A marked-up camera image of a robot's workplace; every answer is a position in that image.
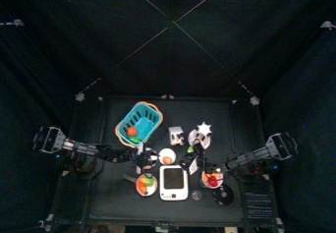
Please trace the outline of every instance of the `blue basket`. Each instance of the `blue basket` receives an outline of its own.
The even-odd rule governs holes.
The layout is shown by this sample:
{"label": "blue basket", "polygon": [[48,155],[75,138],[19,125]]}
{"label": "blue basket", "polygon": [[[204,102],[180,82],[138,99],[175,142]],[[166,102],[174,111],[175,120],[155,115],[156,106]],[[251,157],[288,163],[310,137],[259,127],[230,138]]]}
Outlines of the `blue basket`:
{"label": "blue basket", "polygon": [[[163,122],[163,114],[158,107],[144,101],[139,102],[122,123],[116,126],[116,135],[126,146],[138,147],[146,143],[151,134]],[[136,138],[127,135],[127,129],[136,127]]]}

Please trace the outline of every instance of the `black wall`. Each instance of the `black wall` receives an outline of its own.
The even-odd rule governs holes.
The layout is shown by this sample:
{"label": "black wall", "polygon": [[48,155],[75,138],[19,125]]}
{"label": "black wall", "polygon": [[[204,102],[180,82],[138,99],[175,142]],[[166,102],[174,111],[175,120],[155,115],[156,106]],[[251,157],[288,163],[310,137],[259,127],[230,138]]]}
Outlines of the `black wall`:
{"label": "black wall", "polygon": [[32,140],[40,125],[67,131],[74,99],[24,33],[0,28],[0,232],[46,218],[54,170],[50,157],[32,151]]}
{"label": "black wall", "polygon": [[263,101],[267,133],[290,131],[300,155],[278,176],[279,205],[292,232],[336,230],[336,31],[327,30]]}

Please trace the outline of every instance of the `small figurine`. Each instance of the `small figurine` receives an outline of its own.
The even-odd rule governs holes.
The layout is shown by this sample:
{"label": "small figurine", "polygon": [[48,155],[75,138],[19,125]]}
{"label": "small figurine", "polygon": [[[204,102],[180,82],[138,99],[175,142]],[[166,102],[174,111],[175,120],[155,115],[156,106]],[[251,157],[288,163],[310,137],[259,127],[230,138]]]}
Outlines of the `small figurine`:
{"label": "small figurine", "polygon": [[184,131],[182,127],[170,127],[171,146],[184,144]]}

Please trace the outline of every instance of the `white sticker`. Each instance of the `white sticker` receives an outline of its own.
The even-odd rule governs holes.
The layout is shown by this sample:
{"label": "white sticker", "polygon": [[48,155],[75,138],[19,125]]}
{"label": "white sticker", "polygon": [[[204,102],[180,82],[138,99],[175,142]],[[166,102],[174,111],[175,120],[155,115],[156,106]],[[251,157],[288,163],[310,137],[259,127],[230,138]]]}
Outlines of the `white sticker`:
{"label": "white sticker", "polygon": [[199,170],[199,166],[198,166],[198,158],[195,158],[191,166],[190,166],[190,174],[192,175],[196,171]]}

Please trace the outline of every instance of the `black enclosure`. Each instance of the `black enclosure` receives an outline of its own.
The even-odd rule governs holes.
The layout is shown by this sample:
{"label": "black enclosure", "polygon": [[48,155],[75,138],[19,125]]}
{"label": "black enclosure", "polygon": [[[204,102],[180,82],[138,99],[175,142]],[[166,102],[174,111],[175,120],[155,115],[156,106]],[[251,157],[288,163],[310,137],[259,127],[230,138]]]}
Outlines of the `black enclosure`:
{"label": "black enclosure", "polygon": [[300,152],[275,176],[287,232],[335,232],[335,10],[336,0],[0,0],[0,232],[40,231],[52,207],[40,126],[92,135],[79,119],[95,126],[100,113],[79,117],[83,105],[170,95],[260,99],[256,146],[290,132]]}

